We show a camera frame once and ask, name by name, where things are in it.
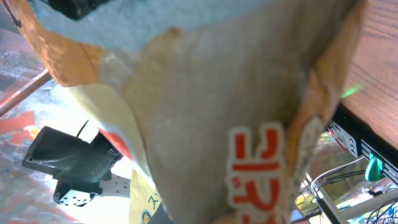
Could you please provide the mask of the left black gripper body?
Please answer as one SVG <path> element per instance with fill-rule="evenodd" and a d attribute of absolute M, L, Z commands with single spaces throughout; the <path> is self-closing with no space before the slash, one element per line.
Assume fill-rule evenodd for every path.
<path fill-rule="evenodd" d="M 131 180 L 111 172 L 122 157 L 101 133 L 86 142 L 46 126 L 29 146 L 22 165 L 57 181 L 55 203 L 83 207 L 95 197 L 129 198 Z"/>

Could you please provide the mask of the cream snack bag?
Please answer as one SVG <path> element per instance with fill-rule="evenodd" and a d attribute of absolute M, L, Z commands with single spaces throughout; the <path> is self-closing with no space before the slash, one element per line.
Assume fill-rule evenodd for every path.
<path fill-rule="evenodd" d="M 359 0 L 4 1 L 175 223 L 288 223 Z"/>

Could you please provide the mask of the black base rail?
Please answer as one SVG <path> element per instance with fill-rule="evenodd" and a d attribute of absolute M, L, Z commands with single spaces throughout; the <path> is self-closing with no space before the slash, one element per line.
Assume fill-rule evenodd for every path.
<path fill-rule="evenodd" d="M 338 105 L 328 130 L 339 147 L 354 157 L 363 156 L 369 161 L 370 152 L 382 157 L 385 162 L 384 175 L 397 183 L 397 149 L 377 135 L 345 105 Z"/>

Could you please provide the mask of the teal clip on rail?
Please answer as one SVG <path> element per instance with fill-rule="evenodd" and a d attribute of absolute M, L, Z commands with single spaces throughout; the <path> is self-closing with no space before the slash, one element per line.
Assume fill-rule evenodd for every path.
<path fill-rule="evenodd" d="M 365 170 L 365 179 L 368 182 L 377 182 L 386 176 L 384 175 L 384 159 L 374 152 L 369 153 L 369 164 Z"/>

